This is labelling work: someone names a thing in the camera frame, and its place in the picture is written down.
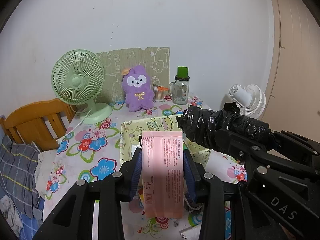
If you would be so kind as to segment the pink mask packet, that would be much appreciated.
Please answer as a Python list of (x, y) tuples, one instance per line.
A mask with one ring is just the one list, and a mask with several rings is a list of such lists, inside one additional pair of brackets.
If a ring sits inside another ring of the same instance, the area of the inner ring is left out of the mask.
[(182, 218), (182, 132), (142, 133), (142, 187), (147, 217)]

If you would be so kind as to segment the beige gauze roll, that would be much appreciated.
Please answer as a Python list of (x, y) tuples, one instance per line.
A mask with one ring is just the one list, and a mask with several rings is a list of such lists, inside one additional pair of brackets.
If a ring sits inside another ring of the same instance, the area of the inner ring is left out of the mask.
[(198, 240), (200, 236), (201, 225), (191, 226), (189, 228), (181, 230), (180, 236), (183, 240)]

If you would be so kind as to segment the black plastic bag roll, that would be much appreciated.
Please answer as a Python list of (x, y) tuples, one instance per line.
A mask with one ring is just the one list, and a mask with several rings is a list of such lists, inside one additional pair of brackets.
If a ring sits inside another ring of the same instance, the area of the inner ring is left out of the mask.
[(223, 109), (214, 111), (189, 106), (176, 117), (178, 127), (186, 137), (198, 145), (219, 151), (215, 142), (216, 132), (225, 129), (246, 139), (264, 144), (271, 138), (269, 124), (240, 114), (236, 103), (225, 103)]

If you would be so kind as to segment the beige door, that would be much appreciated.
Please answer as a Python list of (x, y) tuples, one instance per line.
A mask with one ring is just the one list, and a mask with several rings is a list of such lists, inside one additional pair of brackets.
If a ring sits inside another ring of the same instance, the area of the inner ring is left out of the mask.
[(271, 0), (274, 48), (262, 120), (319, 141), (319, 25), (302, 0)]

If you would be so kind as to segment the white floor fan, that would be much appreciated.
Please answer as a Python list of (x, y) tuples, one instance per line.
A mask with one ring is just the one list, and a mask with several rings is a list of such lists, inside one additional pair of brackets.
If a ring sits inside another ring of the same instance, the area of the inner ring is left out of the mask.
[(266, 106), (266, 96), (257, 85), (234, 84), (228, 95), (240, 106), (240, 113), (251, 118), (259, 118)]

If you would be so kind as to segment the white crumpled cloth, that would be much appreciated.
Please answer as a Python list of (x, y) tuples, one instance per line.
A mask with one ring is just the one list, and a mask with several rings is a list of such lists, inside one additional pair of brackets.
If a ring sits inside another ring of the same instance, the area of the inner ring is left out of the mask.
[(38, 155), (38, 164), (35, 170), (35, 189), (45, 199), (48, 178), (54, 165), (57, 150), (48, 150)]

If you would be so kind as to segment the floral tablecloth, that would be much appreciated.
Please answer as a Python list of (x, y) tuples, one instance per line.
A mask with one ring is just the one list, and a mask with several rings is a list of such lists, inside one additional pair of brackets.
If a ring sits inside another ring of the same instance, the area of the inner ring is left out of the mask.
[[(75, 116), (69, 124), (48, 178), (44, 217), (77, 180), (99, 181), (120, 169), (122, 122), (181, 114), (185, 110), (184, 105), (175, 104), (170, 96), (154, 103), (151, 109), (137, 112), (130, 112), (123, 102), (111, 106), (112, 114), (102, 122), (87, 125)], [(181, 230), (202, 222), (202, 211), (190, 202), (186, 202), (181, 219), (147, 218), (141, 193), (137, 193), (131, 202), (122, 203), (121, 211), (126, 239), (182, 239)]]

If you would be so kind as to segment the grey plaid pillow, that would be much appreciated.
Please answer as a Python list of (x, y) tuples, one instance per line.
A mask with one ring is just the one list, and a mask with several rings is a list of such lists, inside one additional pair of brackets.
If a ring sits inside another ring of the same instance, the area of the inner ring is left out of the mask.
[(2, 138), (1, 187), (18, 211), (29, 218), (41, 215), (35, 181), (38, 155), (35, 144), (19, 144), (7, 135)]

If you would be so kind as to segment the glass mug jar green lid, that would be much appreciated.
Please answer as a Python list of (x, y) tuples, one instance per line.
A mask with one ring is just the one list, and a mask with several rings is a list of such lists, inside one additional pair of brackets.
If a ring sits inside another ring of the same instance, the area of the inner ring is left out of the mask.
[(169, 95), (177, 105), (186, 105), (189, 98), (189, 80), (188, 67), (179, 66), (175, 81), (169, 83)]

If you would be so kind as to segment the yellow cartoon fabric box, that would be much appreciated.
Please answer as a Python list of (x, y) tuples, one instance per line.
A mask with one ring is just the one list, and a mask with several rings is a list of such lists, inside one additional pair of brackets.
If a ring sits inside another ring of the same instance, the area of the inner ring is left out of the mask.
[[(177, 124), (177, 115), (156, 116), (139, 120), (130, 120), (121, 123), (120, 129), (120, 163), (131, 160), (132, 147), (139, 145), (139, 137), (144, 131), (148, 132), (176, 132), (181, 131)], [(184, 148), (191, 153), (196, 163), (206, 166), (209, 160), (211, 150), (191, 142), (186, 135), (183, 135)]]

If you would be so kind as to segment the cotton swab container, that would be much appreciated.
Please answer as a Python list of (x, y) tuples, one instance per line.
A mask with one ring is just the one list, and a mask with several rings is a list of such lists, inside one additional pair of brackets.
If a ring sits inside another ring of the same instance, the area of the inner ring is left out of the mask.
[(166, 95), (168, 90), (169, 89), (167, 87), (153, 84), (154, 101), (155, 102), (162, 102), (164, 100), (164, 96)]

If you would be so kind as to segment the purple plush toy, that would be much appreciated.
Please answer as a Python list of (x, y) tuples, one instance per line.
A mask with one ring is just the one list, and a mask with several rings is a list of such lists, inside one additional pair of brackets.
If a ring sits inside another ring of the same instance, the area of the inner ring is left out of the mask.
[(121, 86), (130, 112), (153, 107), (154, 92), (144, 66), (138, 65), (126, 70)]

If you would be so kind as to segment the green cartoon cardboard panel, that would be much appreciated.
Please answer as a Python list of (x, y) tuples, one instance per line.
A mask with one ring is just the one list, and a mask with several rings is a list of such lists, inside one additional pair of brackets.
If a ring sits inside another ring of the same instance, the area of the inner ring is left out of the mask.
[(144, 66), (151, 82), (169, 85), (169, 47), (127, 48), (97, 53), (105, 70), (105, 81), (96, 102), (118, 102), (125, 99), (122, 71), (137, 65)]

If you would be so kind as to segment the green desk fan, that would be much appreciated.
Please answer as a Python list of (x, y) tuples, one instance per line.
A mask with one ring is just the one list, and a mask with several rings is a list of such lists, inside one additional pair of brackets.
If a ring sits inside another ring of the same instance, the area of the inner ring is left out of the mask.
[(57, 98), (73, 105), (87, 107), (79, 113), (83, 124), (96, 124), (112, 114), (107, 103), (96, 103), (105, 81), (105, 70), (99, 57), (87, 50), (71, 50), (59, 58), (52, 70), (52, 88)]

